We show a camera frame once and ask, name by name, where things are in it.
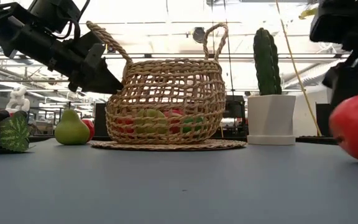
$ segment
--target black robotic arm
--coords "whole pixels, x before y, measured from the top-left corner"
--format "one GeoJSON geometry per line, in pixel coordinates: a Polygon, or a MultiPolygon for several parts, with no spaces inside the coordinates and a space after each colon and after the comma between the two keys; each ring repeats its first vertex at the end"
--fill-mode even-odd
{"type": "Polygon", "coordinates": [[[17,51],[68,77],[71,91],[116,94],[122,83],[101,58],[105,46],[93,32],[80,37],[80,11],[72,0],[34,0],[24,9],[16,2],[0,4],[0,46],[5,56],[17,51]],[[67,23],[75,26],[74,39],[59,41],[67,23]]]}
{"type": "Polygon", "coordinates": [[[323,85],[333,89],[331,105],[358,95],[358,0],[322,0],[310,30],[313,42],[342,44],[351,54],[345,62],[331,67],[323,85]]]}

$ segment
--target blue table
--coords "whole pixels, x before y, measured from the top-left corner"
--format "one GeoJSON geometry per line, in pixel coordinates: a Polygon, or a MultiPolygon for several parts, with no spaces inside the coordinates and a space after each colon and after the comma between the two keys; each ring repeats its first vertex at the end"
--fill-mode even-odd
{"type": "Polygon", "coordinates": [[[3,224],[358,223],[358,162],[337,146],[130,152],[35,143],[0,155],[3,224]]]}

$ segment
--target white figurine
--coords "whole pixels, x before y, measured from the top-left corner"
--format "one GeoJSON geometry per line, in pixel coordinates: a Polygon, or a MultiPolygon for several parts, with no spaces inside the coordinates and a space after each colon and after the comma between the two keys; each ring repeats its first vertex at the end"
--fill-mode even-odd
{"type": "Polygon", "coordinates": [[[6,111],[10,113],[15,113],[16,111],[22,110],[25,112],[29,112],[30,110],[30,101],[24,98],[24,94],[27,92],[26,88],[14,88],[11,92],[11,99],[9,103],[6,105],[6,111]]]}

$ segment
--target green pear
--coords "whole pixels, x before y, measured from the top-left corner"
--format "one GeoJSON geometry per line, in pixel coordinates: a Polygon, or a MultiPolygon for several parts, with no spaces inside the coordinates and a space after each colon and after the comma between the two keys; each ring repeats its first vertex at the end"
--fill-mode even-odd
{"type": "Polygon", "coordinates": [[[63,145],[86,144],[90,129],[82,122],[75,110],[65,110],[55,128],[55,138],[63,145]]]}
{"type": "MultiPolygon", "coordinates": [[[[149,118],[165,118],[165,115],[159,111],[159,110],[155,110],[155,109],[146,109],[146,110],[140,110],[137,112],[136,116],[138,118],[144,118],[144,117],[149,117],[149,118]]],[[[168,124],[168,120],[167,119],[162,119],[160,121],[152,121],[150,120],[138,120],[136,119],[134,124],[168,124]]],[[[147,127],[147,128],[136,128],[136,133],[138,134],[142,134],[142,133],[158,133],[158,134],[165,134],[168,131],[168,128],[154,128],[154,127],[147,127]]]]}

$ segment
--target basket handle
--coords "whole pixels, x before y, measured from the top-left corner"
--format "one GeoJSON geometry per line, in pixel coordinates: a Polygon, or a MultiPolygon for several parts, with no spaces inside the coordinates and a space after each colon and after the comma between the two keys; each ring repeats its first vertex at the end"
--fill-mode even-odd
{"type": "Polygon", "coordinates": [[[221,42],[219,43],[219,47],[218,49],[216,50],[215,52],[215,56],[214,56],[214,60],[215,61],[218,61],[219,60],[219,55],[222,53],[222,49],[224,47],[224,45],[226,44],[226,39],[227,37],[229,36],[229,28],[227,27],[226,24],[224,23],[218,23],[214,26],[212,26],[211,28],[209,28],[206,32],[205,32],[205,35],[204,35],[204,40],[203,40],[203,48],[204,48],[204,54],[205,54],[205,60],[208,60],[209,59],[209,52],[208,52],[208,48],[207,48],[207,43],[208,43],[208,36],[209,34],[216,30],[217,28],[219,27],[223,27],[224,29],[224,34],[222,36],[222,39],[221,39],[221,42]]]}
{"type": "Polygon", "coordinates": [[[86,21],[86,26],[89,30],[93,31],[105,44],[112,45],[112,47],[121,54],[127,63],[133,63],[128,53],[121,47],[120,44],[118,44],[116,40],[113,39],[111,34],[109,34],[105,28],[102,28],[91,21],[86,21]]]}

